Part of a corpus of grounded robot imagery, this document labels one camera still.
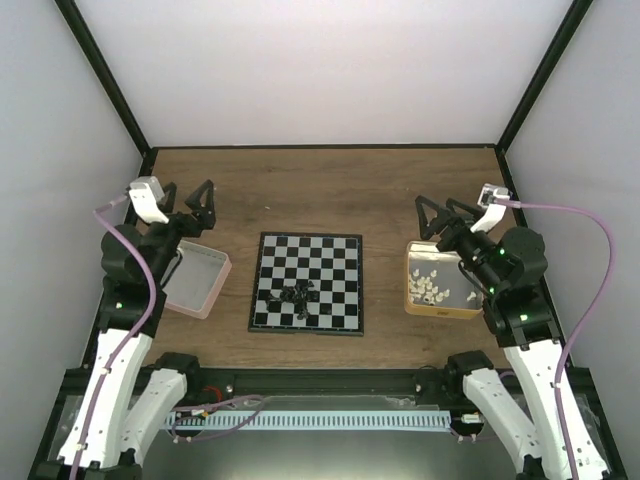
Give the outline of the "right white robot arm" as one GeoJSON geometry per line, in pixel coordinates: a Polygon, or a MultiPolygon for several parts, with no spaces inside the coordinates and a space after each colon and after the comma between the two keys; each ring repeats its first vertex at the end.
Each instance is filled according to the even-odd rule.
{"type": "Polygon", "coordinates": [[[488,357],[469,351],[449,357],[444,389],[470,401],[509,454],[519,479],[610,479],[613,474],[589,433],[566,373],[569,341],[561,340],[540,290],[548,268],[543,237],[516,226],[489,237],[507,209],[519,208],[503,187],[484,186],[476,206],[415,199],[423,240],[437,237],[483,296],[485,323],[503,350],[527,406],[521,408],[488,357]]]}

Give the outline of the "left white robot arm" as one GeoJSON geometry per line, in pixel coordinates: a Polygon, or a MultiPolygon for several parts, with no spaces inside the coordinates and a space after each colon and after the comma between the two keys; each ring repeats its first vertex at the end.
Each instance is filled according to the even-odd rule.
{"type": "Polygon", "coordinates": [[[139,479],[143,463],[170,410],[204,392],[198,359],[166,353],[138,400],[134,387],[165,309],[163,283],[178,263],[185,238],[216,223],[214,184],[204,181],[173,209],[177,187],[153,176],[132,181],[125,194],[94,211],[101,240],[103,295],[98,309],[95,359],[82,404],[52,460],[39,462],[33,479],[139,479]]]}

